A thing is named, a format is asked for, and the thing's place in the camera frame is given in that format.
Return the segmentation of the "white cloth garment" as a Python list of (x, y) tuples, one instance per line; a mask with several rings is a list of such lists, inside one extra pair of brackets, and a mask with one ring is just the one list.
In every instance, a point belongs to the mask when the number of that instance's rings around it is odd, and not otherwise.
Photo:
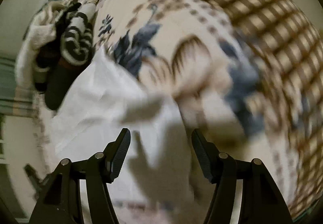
[(191, 150), (172, 98), (146, 92), (100, 49), (49, 125), (48, 165), (87, 159), (123, 128), (131, 143), (108, 190), (121, 223), (199, 223), (189, 184)]

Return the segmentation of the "black knitted garment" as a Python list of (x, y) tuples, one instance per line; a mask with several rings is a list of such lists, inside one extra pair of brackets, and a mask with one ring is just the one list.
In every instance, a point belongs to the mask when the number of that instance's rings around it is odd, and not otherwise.
[(32, 68), (35, 89), (44, 95), (45, 105), (58, 110), (71, 85), (89, 65), (73, 66), (60, 53), (60, 47), (49, 43), (40, 48)]

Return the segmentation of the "black white striped socks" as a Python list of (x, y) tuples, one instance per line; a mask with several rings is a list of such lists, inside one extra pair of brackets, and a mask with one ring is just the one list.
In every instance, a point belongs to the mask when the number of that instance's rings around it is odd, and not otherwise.
[(93, 3), (75, 3), (63, 11), (55, 26), (57, 60), (63, 58), (72, 66), (83, 66), (91, 59), (95, 10)]

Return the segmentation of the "cream towel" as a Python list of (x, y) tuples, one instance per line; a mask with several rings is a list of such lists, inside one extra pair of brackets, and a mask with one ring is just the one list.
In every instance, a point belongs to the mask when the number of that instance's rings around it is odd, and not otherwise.
[(56, 38), (55, 24), (73, 1), (51, 0), (33, 16), (15, 62), (15, 79), (19, 87), (33, 88), (32, 64), (40, 48)]

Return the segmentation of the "floral fleece blanket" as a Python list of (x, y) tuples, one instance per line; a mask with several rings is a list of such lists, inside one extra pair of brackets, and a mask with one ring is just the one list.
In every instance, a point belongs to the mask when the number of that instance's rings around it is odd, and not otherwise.
[[(295, 2), (78, 1), (96, 6), (90, 64), (104, 49), (146, 92), (177, 104), (202, 221), (215, 187), (192, 147), (196, 128), (236, 159), (261, 159), (292, 221), (311, 212), (322, 197), (322, 38)], [(50, 110), (44, 95), (38, 101), (53, 171), (49, 125), (62, 104)]]

